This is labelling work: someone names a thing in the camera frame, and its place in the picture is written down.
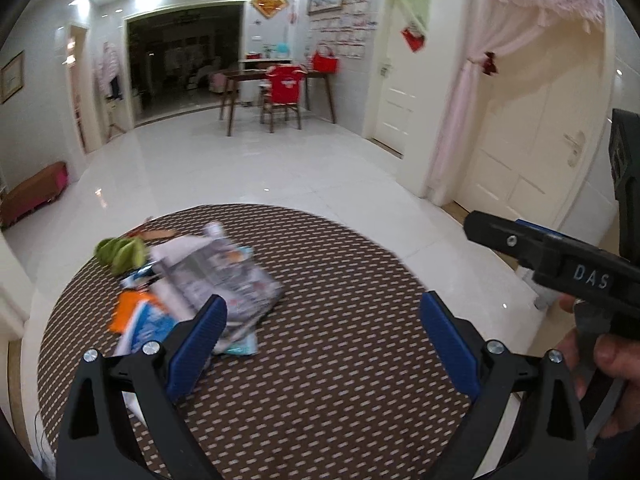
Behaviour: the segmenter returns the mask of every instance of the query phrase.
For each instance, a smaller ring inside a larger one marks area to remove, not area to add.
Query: door handle
[[[390,71],[391,71],[391,63],[384,63],[382,67],[380,67],[380,75],[382,77],[387,77]]]
[[[569,156],[567,164],[569,167],[575,168],[578,165],[578,161],[580,160],[580,156],[582,155],[587,139],[582,131],[577,133],[577,138],[575,139],[569,134],[564,134],[563,137],[564,140],[572,147],[572,154]]]

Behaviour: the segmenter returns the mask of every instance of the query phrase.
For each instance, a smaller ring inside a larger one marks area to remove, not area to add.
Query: newspaper
[[[192,241],[191,247],[191,252],[183,251],[180,259],[162,258],[158,267],[196,311],[214,294],[225,300],[226,328],[214,349],[224,352],[271,311],[283,296],[284,287],[226,237],[203,237],[199,242]]]

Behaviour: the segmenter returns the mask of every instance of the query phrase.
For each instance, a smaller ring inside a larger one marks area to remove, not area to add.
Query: white door
[[[561,23],[482,76],[462,207],[552,225],[590,141],[603,56],[602,33]]]
[[[378,120],[374,138],[396,152],[404,155],[409,119],[414,111],[416,89],[415,64],[418,54],[414,54],[401,34],[407,21],[399,6],[394,4],[386,60],[382,70],[382,91],[378,107]]]

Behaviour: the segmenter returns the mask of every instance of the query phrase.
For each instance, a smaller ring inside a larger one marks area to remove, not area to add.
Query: metal screw
[[[146,355],[157,354],[160,349],[160,343],[158,341],[148,341],[142,346],[142,351]]]
[[[561,363],[564,359],[562,352],[559,350],[550,350],[549,351],[549,360],[553,363]]]
[[[489,341],[486,344],[486,349],[494,355],[503,354],[504,351],[506,350],[504,345],[500,341],[496,341],[495,339],[492,341]]]
[[[84,359],[87,363],[93,363],[98,358],[98,351],[95,348],[91,348],[87,350],[82,359]]]

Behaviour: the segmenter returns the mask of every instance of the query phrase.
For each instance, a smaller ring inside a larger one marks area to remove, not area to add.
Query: doorway
[[[388,20],[386,56],[381,66],[382,87],[378,118],[373,138],[404,155],[407,129],[414,113],[418,89],[424,82],[415,77],[416,55],[400,31],[406,27],[406,17],[394,1]]]
[[[604,34],[561,22],[484,76],[468,170],[456,202],[551,227],[594,128]]]
[[[181,9],[129,23],[136,124],[220,106],[222,71],[238,66],[242,8]]]
[[[71,25],[66,43],[66,65],[71,112],[74,117],[78,142],[85,153],[103,145],[100,124],[95,107],[93,67],[87,49],[88,31]]]

